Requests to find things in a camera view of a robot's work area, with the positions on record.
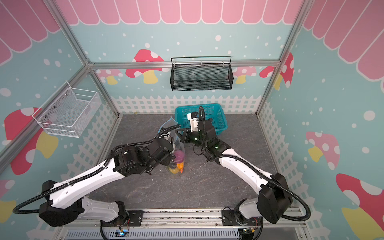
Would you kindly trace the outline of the purple onion toy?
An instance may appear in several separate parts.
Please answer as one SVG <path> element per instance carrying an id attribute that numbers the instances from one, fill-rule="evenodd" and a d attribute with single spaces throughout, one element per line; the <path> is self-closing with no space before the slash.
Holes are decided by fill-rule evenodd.
<path id="1" fill-rule="evenodd" d="M 185 153 L 184 153 L 182 150 L 176 150 L 176 151 L 174 152 L 174 156 L 175 156 L 175 158 L 174 158 L 174 162 L 175 162 L 176 164 L 180 164 L 180 163 L 184 162 L 184 159 L 185 159 Z"/>

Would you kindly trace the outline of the clear zip top bag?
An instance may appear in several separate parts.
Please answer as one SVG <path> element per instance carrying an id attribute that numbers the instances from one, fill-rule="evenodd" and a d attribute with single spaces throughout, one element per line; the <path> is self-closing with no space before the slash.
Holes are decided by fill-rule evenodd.
<path id="1" fill-rule="evenodd" d="M 172 152 L 173 159 L 170 161 L 168 167 L 177 168 L 177 164 L 174 162 L 174 158 L 175 158 L 174 152 L 176 150 L 182 150 L 185 153 L 185 157 L 186 157 L 185 146 L 181 142 L 181 139 L 179 138 L 179 136 L 176 134 L 176 129 L 171 130 L 167 133 L 164 133 L 163 137 L 173 143 L 173 152 Z"/>

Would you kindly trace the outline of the teal plastic basket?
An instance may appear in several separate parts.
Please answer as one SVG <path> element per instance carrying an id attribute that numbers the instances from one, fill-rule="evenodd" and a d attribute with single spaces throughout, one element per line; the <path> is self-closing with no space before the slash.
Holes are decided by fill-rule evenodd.
<path id="1" fill-rule="evenodd" d="M 199 106 L 205 110 L 206 119 L 212 119 L 212 125 L 215 127 L 216 134 L 219 136 L 228 128 L 226 116 L 220 104 L 204 104 L 182 106 L 175 109 L 175 120 L 181 125 L 181 128 L 190 128 L 190 121 L 187 115 L 192 112 L 198 112 Z"/>

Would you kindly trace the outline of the orange carrot toy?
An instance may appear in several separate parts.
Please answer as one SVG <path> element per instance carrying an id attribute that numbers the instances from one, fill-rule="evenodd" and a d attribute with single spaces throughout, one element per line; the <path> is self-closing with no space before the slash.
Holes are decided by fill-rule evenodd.
<path id="1" fill-rule="evenodd" d="M 181 173 L 184 171 L 184 162 L 177 163 L 177 167 Z"/>

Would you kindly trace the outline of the yellow potato toy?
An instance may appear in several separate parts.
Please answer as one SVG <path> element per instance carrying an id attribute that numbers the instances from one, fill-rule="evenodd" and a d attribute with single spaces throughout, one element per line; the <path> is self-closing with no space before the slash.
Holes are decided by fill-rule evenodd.
<path id="1" fill-rule="evenodd" d="M 179 168 L 171 168 L 171 167 L 168 167 L 168 170 L 172 173 L 172 174 L 177 174 L 180 172 Z"/>

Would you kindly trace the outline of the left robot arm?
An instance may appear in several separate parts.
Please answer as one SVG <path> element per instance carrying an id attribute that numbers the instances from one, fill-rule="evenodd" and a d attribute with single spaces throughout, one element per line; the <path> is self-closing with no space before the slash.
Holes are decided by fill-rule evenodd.
<path id="1" fill-rule="evenodd" d="M 47 181 L 42 193 L 13 209 L 13 214 L 38 214 L 52 227 L 89 219 L 124 225 L 130 215 L 122 201 L 101 202 L 89 193 L 131 175 L 149 174 L 158 165 L 168 166 L 174 158 L 172 139 L 157 137 L 147 142 L 118 145 L 105 161 L 67 181 Z"/>

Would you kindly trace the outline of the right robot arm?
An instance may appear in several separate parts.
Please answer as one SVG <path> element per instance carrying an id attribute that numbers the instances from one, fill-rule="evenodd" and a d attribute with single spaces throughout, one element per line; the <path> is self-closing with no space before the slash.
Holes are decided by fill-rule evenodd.
<path id="1" fill-rule="evenodd" d="M 293 222 L 305 222 L 312 213 L 309 205 L 292 192 L 285 177 L 271 174 L 242 158 L 230 145 L 220 140 L 202 107 L 198 112 L 187 115 L 189 128 L 176 131 L 184 144 L 200 147 L 201 154 L 208 162 L 232 171 L 245 181 L 257 194 L 254 199 L 244 199 L 234 208 L 234 217 L 240 225 L 256 217 L 262 217 L 275 224 L 281 218 Z"/>

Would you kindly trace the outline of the black mesh wall basket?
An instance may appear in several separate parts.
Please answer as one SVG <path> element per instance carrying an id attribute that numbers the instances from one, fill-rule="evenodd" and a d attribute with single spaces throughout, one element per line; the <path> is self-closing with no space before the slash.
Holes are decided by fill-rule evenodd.
<path id="1" fill-rule="evenodd" d="M 232 57 L 175 57 L 171 58 L 172 91 L 231 90 L 234 82 Z"/>

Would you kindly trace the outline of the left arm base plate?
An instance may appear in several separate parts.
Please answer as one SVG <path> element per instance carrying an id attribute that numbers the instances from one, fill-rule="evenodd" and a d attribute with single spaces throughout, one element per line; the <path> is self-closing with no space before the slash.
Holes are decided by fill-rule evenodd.
<path id="1" fill-rule="evenodd" d="M 110 222 L 102 221 L 103 227 L 140 227 L 144 211 L 129 210 L 118 213 L 118 217 Z"/>

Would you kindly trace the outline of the aluminium front rail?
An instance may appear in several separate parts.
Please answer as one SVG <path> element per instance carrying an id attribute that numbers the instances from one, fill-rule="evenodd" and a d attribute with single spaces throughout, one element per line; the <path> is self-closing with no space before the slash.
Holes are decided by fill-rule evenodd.
<path id="1" fill-rule="evenodd" d="M 199 208 L 199 209 L 142 209 L 144 211 L 140 227 L 121 227 L 122 229 L 175 229 L 175 228 L 243 228 L 245 226 L 223 226 L 221 211 L 223 208 Z M 293 217 L 301 217 L 299 208 L 288 208 L 286 214 Z M 305 222 L 294 222 L 280 219 L 276 224 L 263 220 L 264 227 L 272 228 L 299 228 L 306 227 Z M 60 229 L 96 229 L 100 226 L 96 220 L 76 220 Z"/>

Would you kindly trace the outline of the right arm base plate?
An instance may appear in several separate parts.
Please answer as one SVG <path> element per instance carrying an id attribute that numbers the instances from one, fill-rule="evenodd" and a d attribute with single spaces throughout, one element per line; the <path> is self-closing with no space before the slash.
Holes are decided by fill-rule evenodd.
<path id="1" fill-rule="evenodd" d="M 245 219 L 240 217 L 240 213 L 230 208 L 224 208 L 221 211 L 221 215 L 223 226 L 260 226 L 263 221 L 262 217 Z"/>

